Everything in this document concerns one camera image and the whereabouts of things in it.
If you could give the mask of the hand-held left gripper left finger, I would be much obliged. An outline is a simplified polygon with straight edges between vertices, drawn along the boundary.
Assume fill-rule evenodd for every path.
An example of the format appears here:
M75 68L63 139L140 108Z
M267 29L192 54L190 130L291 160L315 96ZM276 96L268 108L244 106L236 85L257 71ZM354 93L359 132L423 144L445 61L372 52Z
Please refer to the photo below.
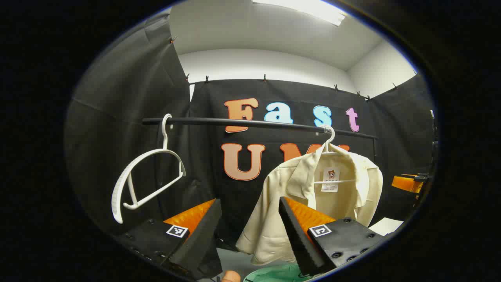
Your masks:
M164 221L148 219L115 239L163 271L189 280L213 278L222 272L215 242L221 216L220 200L212 199Z

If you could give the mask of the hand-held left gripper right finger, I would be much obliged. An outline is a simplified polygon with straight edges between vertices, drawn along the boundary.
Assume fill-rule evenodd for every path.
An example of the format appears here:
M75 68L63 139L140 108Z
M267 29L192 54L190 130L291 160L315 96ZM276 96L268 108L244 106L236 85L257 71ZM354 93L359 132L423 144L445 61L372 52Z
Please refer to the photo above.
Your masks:
M299 269L309 276L349 263L383 239L351 217L336 220L289 197L280 198L279 214Z

